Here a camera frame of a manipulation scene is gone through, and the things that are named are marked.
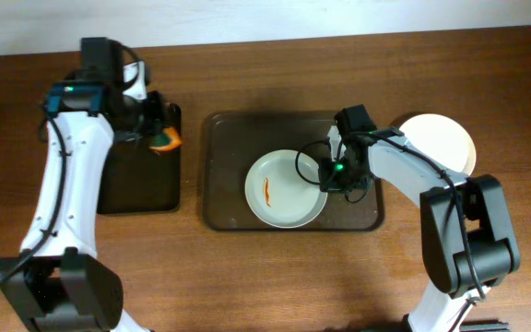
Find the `green and orange sponge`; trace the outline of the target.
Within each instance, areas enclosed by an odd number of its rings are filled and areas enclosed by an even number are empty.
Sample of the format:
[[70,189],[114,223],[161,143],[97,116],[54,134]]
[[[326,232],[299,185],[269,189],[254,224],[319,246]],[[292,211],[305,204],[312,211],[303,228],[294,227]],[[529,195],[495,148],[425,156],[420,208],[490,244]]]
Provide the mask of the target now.
[[157,153],[170,152],[182,145],[182,138],[173,126],[167,126],[153,136],[149,148]]

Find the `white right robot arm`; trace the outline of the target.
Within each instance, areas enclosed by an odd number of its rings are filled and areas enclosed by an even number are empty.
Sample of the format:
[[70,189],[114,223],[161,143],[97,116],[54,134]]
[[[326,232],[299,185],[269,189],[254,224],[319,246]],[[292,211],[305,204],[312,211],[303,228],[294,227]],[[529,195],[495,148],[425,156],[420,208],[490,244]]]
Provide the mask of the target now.
[[496,320],[468,323],[472,308],[520,266],[520,251],[500,182],[441,165],[394,127],[378,128],[363,105],[345,108],[319,162],[319,188],[348,196],[385,180],[420,211],[421,247],[430,282],[403,317],[402,331],[508,331]]

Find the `cream white plate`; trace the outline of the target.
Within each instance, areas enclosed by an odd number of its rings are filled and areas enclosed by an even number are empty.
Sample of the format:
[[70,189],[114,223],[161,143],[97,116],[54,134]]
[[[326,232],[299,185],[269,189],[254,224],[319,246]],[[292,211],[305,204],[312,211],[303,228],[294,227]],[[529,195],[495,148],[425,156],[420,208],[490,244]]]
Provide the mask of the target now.
[[477,162],[474,141],[457,121],[425,113],[407,119],[399,130],[415,148],[448,169],[466,175],[474,171]]

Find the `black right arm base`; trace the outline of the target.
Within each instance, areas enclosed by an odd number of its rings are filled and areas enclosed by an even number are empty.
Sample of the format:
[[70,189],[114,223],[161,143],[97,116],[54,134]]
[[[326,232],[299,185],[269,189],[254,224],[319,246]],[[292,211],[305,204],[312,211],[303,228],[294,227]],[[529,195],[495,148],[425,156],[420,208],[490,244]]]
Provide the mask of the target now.
[[508,323],[473,323],[463,324],[459,327],[460,332],[511,332]]

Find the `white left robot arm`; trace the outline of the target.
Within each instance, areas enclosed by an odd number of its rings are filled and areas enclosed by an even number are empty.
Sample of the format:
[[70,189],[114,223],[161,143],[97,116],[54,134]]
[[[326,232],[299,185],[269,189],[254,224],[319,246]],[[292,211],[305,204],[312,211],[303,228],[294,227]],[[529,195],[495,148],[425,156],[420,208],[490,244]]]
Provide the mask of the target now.
[[29,231],[0,258],[0,292],[30,331],[137,331],[120,278],[97,257],[96,215],[113,144],[145,139],[151,151],[182,140],[168,106],[148,89],[146,64],[105,37],[80,42],[81,64],[41,103],[47,159]]

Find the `large brown serving tray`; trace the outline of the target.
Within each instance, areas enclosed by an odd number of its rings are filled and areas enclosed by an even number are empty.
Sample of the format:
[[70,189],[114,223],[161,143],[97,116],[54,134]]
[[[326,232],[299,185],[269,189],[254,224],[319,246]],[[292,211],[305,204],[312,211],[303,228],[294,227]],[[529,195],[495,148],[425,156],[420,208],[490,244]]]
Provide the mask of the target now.
[[[326,138],[333,112],[214,113],[204,122],[205,176],[202,220],[215,231],[276,231],[250,210],[244,193],[251,166],[263,155],[279,149],[298,151]],[[331,194],[319,216],[297,231],[375,231],[384,223],[382,183],[350,204]]]

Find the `small black tray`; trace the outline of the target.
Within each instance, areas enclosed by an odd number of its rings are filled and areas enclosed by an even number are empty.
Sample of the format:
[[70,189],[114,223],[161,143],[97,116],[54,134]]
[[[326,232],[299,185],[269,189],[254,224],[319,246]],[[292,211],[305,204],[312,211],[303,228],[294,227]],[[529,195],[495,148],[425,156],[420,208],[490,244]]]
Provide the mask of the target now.
[[112,145],[100,182],[101,215],[155,213],[180,205],[181,150],[158,152],[152,138]]

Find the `pale green plate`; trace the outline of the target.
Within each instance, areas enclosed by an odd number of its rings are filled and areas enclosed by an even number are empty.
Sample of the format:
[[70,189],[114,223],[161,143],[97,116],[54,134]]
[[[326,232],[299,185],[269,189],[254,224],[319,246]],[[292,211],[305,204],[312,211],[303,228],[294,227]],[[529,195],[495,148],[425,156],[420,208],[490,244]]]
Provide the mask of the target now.
[[296,150],[279,149],[260,157],[245,177],[245,200],[265,224],[293,229],[314,221],[327,194],[319,189],[318,163]]

